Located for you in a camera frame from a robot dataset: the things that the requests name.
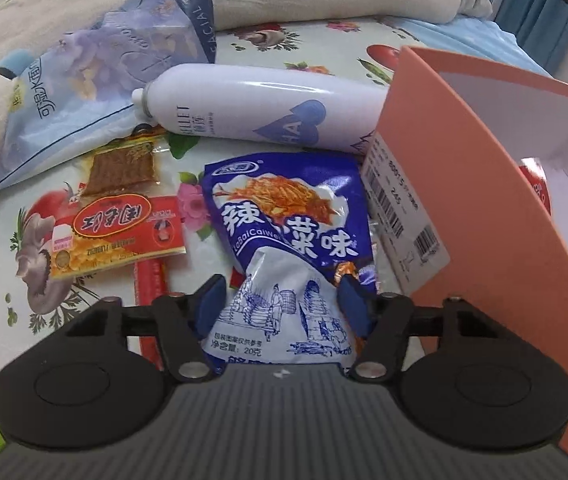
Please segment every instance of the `barcode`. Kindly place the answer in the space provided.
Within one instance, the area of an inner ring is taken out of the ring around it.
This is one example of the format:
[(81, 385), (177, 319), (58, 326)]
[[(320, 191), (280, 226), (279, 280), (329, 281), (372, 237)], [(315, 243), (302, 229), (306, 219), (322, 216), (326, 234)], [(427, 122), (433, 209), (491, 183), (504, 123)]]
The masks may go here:
[(424, 256), (427, 253), (430, 253), (430, 251), (432, 251), (433, 248), (435, 248), (439, 243), (440, 242), (435, 236), (433, 228), (430, 225), (424, 227), (423, 231), (417, 235), (417, 238), (415, 238), (415, 241), (413, 242), (415, 248), (417, 249), (417, 252), (419, 253), (419, 257), (422, 260), (426, 260)]
[(375, 175), (375, 170), (372, 166), (366, 170), (366, 179), (373, 190), (377, 203), (379, 203), (379, 206), (382, 208), (382, 211), (388, 220), (388, 224), (391, 226), (391, 231), (395, 235), (395, 238), (399, 238), (403, 232), (403, 225), (401, 225), (400, 218), (397, 216), (395, 209), (393, 209), (393, 204), (391, 204), (391, 201), (384, 192), (384, 188), (379, 183), (377, 175)]

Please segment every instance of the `metal screw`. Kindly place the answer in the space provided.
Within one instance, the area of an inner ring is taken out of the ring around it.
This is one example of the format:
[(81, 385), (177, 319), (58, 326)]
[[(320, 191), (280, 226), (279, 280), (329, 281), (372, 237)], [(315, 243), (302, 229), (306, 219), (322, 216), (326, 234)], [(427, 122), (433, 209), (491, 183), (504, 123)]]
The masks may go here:
[(209, 371), (210, 368), (199, 361), (190, 361), (179, 367), (179, 375), (187, 379), (201, 379), (205, 377)]
[(379, 379), (386, 375), (386, 367), (374, 361), (364, 361), (355, 367), (355, 373), (365, 379)]

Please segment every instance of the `plush toy blue ear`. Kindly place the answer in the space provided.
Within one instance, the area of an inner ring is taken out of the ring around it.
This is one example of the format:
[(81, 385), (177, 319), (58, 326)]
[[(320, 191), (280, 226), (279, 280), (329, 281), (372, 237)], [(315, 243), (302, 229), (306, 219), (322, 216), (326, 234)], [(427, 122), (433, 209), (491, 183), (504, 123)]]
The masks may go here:
[(13, 50), (1, 59), (0, 75), (8, 79), (14, 79), (20, 76), (34, 60), (33, 55), (23, 48)]

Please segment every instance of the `blue line drawing illustration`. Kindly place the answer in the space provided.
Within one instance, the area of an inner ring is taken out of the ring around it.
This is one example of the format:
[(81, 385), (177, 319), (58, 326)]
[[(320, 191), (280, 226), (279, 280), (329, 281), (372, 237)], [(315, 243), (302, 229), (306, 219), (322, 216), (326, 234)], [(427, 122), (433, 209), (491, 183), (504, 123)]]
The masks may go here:
[(279, 290), (279, 284), (273, 286), (270, 301), (253, 291), (253, 277), (249, 274), (235, 293), (230, 308), (224, 308), (219, 321), (224, 323), (255, 328), (264, 331), (266, 341), (277, 335), (281, 329), (282, 314), (297, 312), (297, 298), (292, 290)]
[(321, 296), (317, 282), (309, 280), (306, 283), (299, 311), (308, 341), (292, 343), (289, 352), (294, 352), (295, 355), (321, 354), (326, 357), (334, 353), (349, 355), (352, 352), (346, 330), (339, 319), (328, 314), (326, 301)]

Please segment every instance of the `orange cardboard box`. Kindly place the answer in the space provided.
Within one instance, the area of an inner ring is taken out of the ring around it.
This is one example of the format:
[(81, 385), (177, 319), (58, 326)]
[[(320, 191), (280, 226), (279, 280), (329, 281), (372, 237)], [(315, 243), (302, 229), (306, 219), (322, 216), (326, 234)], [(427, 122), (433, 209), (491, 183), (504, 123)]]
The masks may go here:
[[(552, 218), (526, 157), (544, 167)], [(568, 85), (403, 48), (363, 180), (405, 294), (462, 296), (568, 372)]]

